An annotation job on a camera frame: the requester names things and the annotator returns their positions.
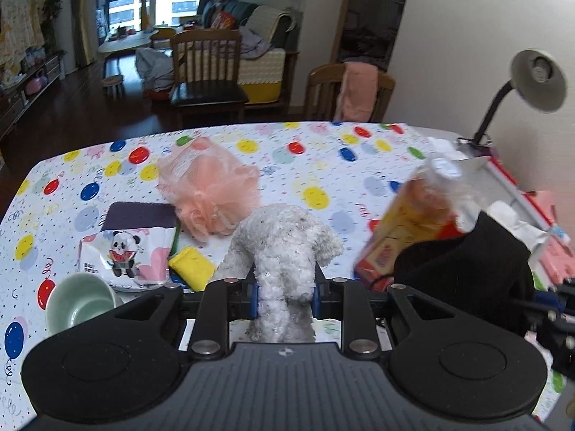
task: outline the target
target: metal screw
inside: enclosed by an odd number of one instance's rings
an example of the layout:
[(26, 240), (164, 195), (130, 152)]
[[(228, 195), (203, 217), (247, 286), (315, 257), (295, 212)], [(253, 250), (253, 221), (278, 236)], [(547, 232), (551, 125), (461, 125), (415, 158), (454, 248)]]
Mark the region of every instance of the metal screw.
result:
[(192, 344), (192, 351), (197, 354), (214, 354), (220, 349), (220, 344), (213, 340), (198, 340)]
[(350, 342), (350, 349), (355, 353), (369, 354), (377, 350), (377, 344), (373, 340), (367, 338), (358, 338)]

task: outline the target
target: black chair seat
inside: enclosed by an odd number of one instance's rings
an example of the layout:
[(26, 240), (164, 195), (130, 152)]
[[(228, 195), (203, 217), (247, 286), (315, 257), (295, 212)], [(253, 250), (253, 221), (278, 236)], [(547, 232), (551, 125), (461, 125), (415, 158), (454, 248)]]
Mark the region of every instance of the black chair seat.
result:
[(248, 97), (233, 81), (194, 81), (174, 87), (170, 102), (175, 107), (245, 103)]

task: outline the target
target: orange bottle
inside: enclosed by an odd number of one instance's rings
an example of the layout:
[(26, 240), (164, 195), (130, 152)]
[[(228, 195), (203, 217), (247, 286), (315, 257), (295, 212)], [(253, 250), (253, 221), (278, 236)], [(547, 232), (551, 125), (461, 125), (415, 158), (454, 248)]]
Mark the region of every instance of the orange bottle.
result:
[(355, 276), (383, 291), (392, 282), (396, 258), (404, 248), (434, 240), (453, 218), (452, 197), (462, 178), (459, 165), (430, 157), (400, 188), (355, 265)]

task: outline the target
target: white plush toy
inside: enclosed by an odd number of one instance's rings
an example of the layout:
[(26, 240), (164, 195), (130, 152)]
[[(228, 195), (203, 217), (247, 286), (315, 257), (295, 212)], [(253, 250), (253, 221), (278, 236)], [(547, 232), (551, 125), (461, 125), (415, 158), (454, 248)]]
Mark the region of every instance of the white plush toy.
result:
[(343, 245), (320, 219), (296, 205), (256, 209), (232, 234), (228, 254), (210, 282), (245, 279), (255, 263), (258, 318), (249, 328), (256, 342), (313, 342), (309, 302), (315, 264), (327, 266)]

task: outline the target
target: lamp shade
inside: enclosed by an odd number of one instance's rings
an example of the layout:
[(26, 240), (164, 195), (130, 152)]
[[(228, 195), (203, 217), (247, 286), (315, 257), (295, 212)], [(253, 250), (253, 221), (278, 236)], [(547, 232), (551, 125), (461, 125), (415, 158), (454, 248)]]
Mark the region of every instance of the lamp shade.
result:
[(525, 102), (543, 112), (559, 110), (567, 95), (567, 80), (561, 68), (535, 48), (514, 56), (511, 83)]

